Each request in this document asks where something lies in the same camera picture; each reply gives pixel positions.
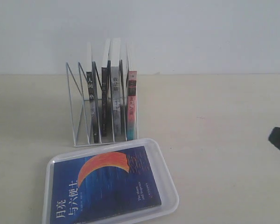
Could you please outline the pink and teal spine book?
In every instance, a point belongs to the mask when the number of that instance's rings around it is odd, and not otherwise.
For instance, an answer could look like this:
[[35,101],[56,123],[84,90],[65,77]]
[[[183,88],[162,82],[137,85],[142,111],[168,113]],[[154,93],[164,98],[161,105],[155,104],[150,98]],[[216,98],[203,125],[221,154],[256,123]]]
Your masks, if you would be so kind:
[[126,76],[126,92],[127,92],[127,140],[135,138],[135,123],[137,109],[137,69],[134,63],[133,45],[128,42],[126,45],[127,56],[127,76]]

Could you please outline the blue moon cover book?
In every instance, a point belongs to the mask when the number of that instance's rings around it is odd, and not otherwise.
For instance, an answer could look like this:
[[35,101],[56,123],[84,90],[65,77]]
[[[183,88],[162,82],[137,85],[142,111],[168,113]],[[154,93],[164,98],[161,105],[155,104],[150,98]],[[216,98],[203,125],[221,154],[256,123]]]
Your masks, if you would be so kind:
[[54,165],[51,224],[89,223],[160,205],[144,146]]

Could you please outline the grey spine book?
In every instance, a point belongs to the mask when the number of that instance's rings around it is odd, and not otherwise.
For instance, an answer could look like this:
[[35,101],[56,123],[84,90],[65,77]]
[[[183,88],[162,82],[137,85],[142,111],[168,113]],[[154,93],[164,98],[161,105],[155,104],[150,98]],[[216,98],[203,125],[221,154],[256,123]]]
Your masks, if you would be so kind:
[[114,140],[116,142],[123,140],[123,111],[122,111],[122,87],[121,87],[121,39],[113,38],[111,41],[111,97],[112,97],[112,115]]

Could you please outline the black spine book white characters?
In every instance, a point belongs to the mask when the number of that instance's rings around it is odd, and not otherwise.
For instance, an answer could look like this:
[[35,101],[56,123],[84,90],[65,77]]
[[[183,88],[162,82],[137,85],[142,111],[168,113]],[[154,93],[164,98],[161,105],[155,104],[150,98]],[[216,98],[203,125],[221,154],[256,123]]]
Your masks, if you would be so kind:
[[99,119],[98,119],[98,95],[95,62],[92,58],[92,46],[90,42],[86,45],[86,77],[88,84],[89,102],[91,109],[91,126],[94,143],[99,143]]

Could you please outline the thin black spine book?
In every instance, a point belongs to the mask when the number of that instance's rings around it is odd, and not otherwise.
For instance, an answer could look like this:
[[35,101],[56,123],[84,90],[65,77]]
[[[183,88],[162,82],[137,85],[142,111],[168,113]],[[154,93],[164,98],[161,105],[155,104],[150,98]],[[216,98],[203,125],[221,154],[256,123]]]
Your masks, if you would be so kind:
[[102,90],[102,136],[107,136],[107,103],[108,103],[108,78],[109,78],[109,52],[110,52],[110,43],[111,39],[106,39],[105,46],[104,46],[104,53],[103,53],[103,60],[102,60],[102,66],[101,66],[101,76],[102,76],[102,82],[101,82],[101,90]]

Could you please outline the white plastic tray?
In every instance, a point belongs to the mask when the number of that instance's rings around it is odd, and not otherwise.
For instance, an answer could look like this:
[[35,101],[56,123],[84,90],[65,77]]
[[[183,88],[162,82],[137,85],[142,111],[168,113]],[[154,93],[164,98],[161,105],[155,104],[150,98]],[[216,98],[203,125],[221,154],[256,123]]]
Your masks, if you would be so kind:
[[142,138],[132,141],[86,147],[85,149],[53,157],[48,163],[46,170],[42,223],[50,224],[49,217],[51,211],[53,172],[55,163],[140,146],[144,146],[147,152],[154,179],[160,194],[161,205],[106,219],[100,219],[87,224],[134,224],[174,212],[179,203],[179,196],[161,153],[161,149],[155,140]]

